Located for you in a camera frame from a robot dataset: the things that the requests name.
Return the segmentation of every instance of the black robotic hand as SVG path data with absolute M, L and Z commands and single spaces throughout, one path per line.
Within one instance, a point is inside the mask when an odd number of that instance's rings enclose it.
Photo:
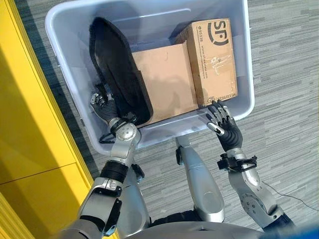
M 95 93 L 92 95 L 90 105 L 96 115 L 105 123 L 118 116 L 115 101 L 111 94 L 103 97 L 102 94 Z
M 216 132 L 225 152 L 233 148 L 241 148 L 243 136 L 228 107 L 221 100 L 218 100 L 217 102 L 213 101 L 208 109 L 213 116 L 206 114 L 210 120 L 207 127 Z

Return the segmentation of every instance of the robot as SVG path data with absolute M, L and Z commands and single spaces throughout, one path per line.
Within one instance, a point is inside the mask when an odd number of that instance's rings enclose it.
M 116 115 L 115 102 L 94 94 L 91 106 L 108 124 L 116 140 L 101 174 L 82 203 L 77 220 L 62 230 L 59 239 L 100 239 L 117 229 L 120 238 L 219 238 L 255 239 L 260 231 L 222 223 L 224 200 L 213 177 L 191 147 L 187 135 L 176 138 L 176 159 L 184 165 L 194 210 L 151 222 L 138 183 L 144 177 L 134 162 L 134 151 L 141 138 L 136 126 Z M 220 100 L 208 106 L 207 127 L 214 131 L 225 153 L 219 169 L 228 171 L 244 211 L 265 231 L 293 230 L 294 223 L 264 187 L 256 170 L 256 156 L 242 150 L 243 137 L 232 114 Z

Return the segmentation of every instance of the sf logo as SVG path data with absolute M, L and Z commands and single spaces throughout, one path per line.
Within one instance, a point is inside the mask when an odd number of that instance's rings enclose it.
M 214 22 L 214 32 L 211 29 L 211 22 L 208 24 L 208 36 L 210 41 L 217 46 L 223 46 L 228 43 L 226 22 Z

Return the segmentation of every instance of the cardboard box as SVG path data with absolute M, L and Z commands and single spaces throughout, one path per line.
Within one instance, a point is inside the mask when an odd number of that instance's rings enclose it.
M 229 19 L 193 22 L 176 37 L 177 43 L 186 40 L 198 104 L 237 96 Z
M 198 108 L 186 42 L 134 52 L 153 107 L 145 126 Z

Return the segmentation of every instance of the robot finger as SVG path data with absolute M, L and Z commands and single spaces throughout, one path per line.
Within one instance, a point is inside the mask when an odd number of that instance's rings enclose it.
M 222 118 L 222 120 L 226 121 L 227 120 L 227 116 L 225 114 L 225 110 L 223 109 L 223 105 L 220 104 L 221 100 L 218 100 L 218 102 L 213 101 L 213 106 L 218 109 L 218 112 L 220 114 L 220 117 Z
M 224 135 L 224 133 L 225 133 L 225 130 L 223 130 L 221 127 L 219 127 L 218 125 L 216 125 L 215 123 L 213 123 L 213 122 L 208 122 L 207 123 L 207 127 L 210 129 L 210 130 L 212 130 L 212 131 L 214 131 L 217 135 L 219 135 L 219 136 L 222 136 L 222 135 Z
M 213 116 L 216 118 L 218 125 L 222 124 L 223 120 L 220 116 L 219 110 L 215 106 L 208 106 L 209 111 L 213 113 Z
M 227 106 L 224 106 L 223 109 L 224 109 L 224 111 L 225 111 L 226 117 L 227 117 L 227 118 L 229 117 L 231 120 L 233 120 L 233 119 L 234 119 L 234 118 L 233 118 L 233 115 L 232 115 L 231 112 L 229 111 L 228 107 L 227 107 Z
M 210 114 L 206 114 L 206 117 L 208 118 L 209 121 L 217 124 L 217 121 L 216 121 L 216 118 L 215 117 L 212 117 Z

